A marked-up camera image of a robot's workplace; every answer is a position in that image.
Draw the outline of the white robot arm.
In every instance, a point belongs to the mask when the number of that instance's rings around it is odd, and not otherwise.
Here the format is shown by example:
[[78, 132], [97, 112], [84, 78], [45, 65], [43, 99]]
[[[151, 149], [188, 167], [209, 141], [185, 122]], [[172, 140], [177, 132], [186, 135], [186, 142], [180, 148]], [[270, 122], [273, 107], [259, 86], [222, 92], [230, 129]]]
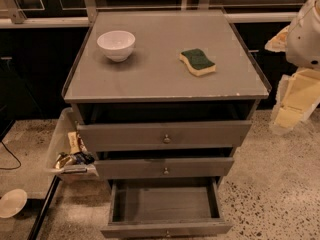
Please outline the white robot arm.
[[284, 52], [297, 67], [278, 84], [270, 129], [282, 135], [306, 121], [320, 101], [320, 0], [308, 0], [289, 26], [270, 39], [265, 49]]

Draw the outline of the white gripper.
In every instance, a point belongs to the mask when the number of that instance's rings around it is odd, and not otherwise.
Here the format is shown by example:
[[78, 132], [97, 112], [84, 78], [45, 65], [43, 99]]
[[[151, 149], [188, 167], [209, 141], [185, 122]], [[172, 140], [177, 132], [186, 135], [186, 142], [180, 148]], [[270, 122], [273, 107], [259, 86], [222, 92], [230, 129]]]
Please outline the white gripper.
[[283, 75], [271, 113], [273, 133], [288, 133], [306, 121], [320, 103], [320, 0], [308, 0], [292, 20], [266, 44], [270, 52], [285, 52], [296, 65], [292, 75]]

